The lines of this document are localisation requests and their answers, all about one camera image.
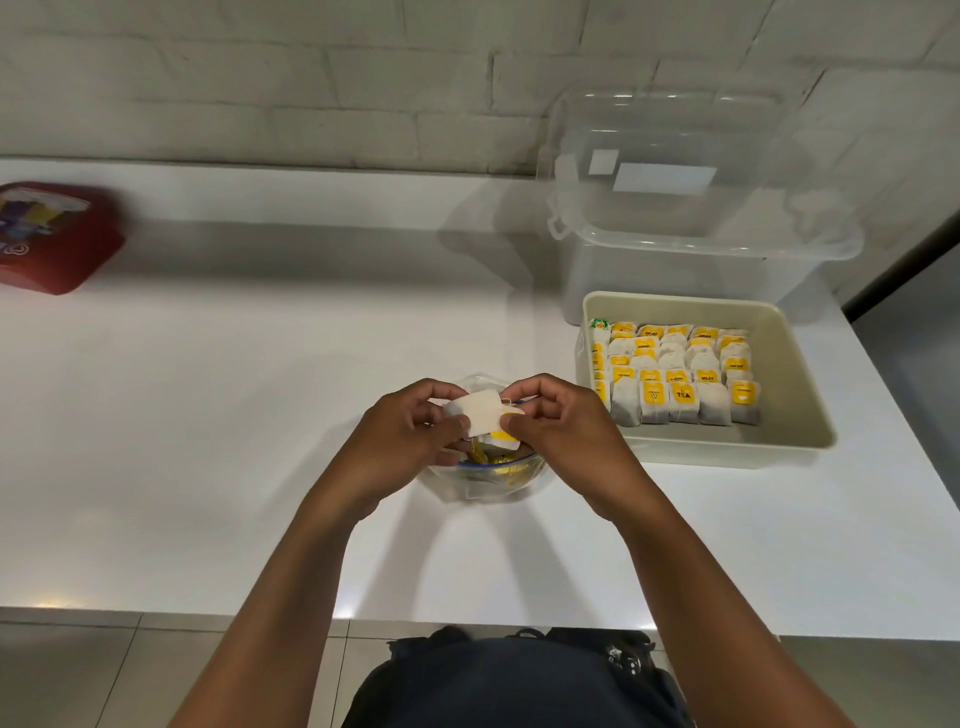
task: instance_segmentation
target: beige plastic bin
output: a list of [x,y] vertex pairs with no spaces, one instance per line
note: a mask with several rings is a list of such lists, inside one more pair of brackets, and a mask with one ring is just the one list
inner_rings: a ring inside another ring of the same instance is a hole
[[762,468],[804,462],[831,448],[836,433],[783,313],[770,303],[597,291],[584,297],[577,342],[577,381],[590,386],[586,340],[591,319],[638,324],[693,324],[750,330],[753,368],[763,386],[760,424],[620,427],[641,461]]

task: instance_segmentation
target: person's right arm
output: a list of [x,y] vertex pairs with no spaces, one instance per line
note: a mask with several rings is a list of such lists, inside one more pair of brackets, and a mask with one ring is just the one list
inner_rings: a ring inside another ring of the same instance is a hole
[[698,726],[853,726],[767,630],[592,391],[539,375],[503,397],[534,397],[521,405],[527,415],[505,415],[503,428],[623,536]]

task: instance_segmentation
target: red container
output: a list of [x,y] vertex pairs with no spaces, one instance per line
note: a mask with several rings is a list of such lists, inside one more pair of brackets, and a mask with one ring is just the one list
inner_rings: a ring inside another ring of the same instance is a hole
[[58,296],[88,279],[123,242],[119,206],[104,190],[0,186],[0,283]]

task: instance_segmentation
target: white painted brick wall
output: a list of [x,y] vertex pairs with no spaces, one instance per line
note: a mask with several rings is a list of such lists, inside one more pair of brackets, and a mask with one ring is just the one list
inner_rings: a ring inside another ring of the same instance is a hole
[[529,174],[576,84],[776,91],[867,250],[960,207],[956,0],[4,0],[0,154]]

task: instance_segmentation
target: hand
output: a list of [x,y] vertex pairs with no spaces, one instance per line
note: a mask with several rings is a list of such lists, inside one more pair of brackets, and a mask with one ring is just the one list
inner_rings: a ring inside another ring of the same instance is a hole
[[526,415],[504,415],[500,426],[539,452],[602,518],[615,521],[653,484],[592,390],[537,375],[514,382],[501,397],[533,397],[519,405]]
[[455,465],[457,454],[442,449],[469,449],[469,418],[447,417],[428,399],[455,400],[466,393],[456,384],[422,379],[384,395],[364,413],[314,491],[359,521],[426,466]]

